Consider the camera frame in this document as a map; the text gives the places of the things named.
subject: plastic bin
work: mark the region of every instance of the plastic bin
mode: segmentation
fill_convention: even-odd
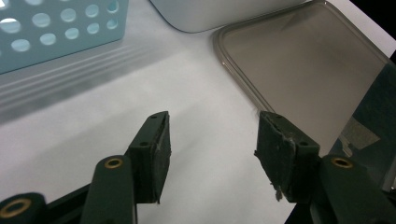
[[[0,74],[121,39],[128,0],[0,0]]]

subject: container lid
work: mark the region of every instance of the container lid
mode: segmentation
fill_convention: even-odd
[[[321,156],[390,63],[325,1],[225,26],[214,46],[254,104],[292,121],[320,143]]]

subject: white table surface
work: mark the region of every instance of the white table surface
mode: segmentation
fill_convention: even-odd
[[[347,0],[332,0],[388,56],[396,41]],[[148,0],[131,0],[125,37],[0,76],[0,201],[47,202],[91,182],[154,113],[170,113],[162,203],[139,223],[283,223],[293,204],[253,156],[257,109],[221,66],[215,30],[182,33]]]

